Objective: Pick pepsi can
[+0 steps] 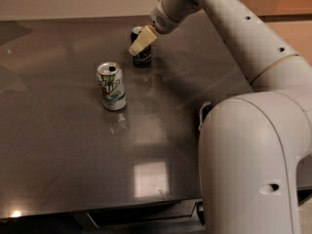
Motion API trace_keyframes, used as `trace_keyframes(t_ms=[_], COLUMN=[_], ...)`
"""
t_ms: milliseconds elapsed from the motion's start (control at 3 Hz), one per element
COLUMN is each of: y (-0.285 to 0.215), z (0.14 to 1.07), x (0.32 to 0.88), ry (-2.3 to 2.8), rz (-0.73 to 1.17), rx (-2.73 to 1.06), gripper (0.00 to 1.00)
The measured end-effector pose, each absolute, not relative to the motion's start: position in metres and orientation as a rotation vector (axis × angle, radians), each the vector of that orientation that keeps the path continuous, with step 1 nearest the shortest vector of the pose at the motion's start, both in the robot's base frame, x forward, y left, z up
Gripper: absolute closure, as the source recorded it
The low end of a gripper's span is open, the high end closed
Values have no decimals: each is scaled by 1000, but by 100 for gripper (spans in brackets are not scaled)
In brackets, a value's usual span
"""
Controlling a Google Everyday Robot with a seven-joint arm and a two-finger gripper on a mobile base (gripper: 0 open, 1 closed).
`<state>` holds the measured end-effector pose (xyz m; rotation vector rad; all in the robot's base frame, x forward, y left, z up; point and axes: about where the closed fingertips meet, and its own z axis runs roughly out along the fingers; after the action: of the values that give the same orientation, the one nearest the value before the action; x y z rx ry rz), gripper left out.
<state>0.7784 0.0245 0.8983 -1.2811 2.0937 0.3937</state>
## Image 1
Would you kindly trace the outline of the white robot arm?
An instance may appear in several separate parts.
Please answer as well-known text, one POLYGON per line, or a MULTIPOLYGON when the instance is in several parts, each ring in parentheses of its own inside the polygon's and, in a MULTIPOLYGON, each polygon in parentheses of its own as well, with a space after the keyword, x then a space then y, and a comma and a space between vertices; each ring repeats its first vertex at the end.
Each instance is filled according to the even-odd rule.
POLYGON ((312 66, 239 0, 161 0, 138 54, 204 10, 252 92, 202 120, 199 172, 208 234, 300 234, 296 170, 312 147, 312 66))

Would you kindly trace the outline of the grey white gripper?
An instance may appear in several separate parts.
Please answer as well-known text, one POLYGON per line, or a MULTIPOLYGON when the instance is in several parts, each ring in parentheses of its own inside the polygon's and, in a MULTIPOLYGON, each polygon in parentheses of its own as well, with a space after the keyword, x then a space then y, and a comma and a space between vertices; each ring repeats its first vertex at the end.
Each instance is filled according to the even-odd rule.
POLYGON ((150 14, 153 26, 146 25, 142 29, 129 48, 130 54, 137 56, 158 38, 157 32, 168 34, 174 31, 189 15, 201 9, 194 0, 160 0, 150 14))

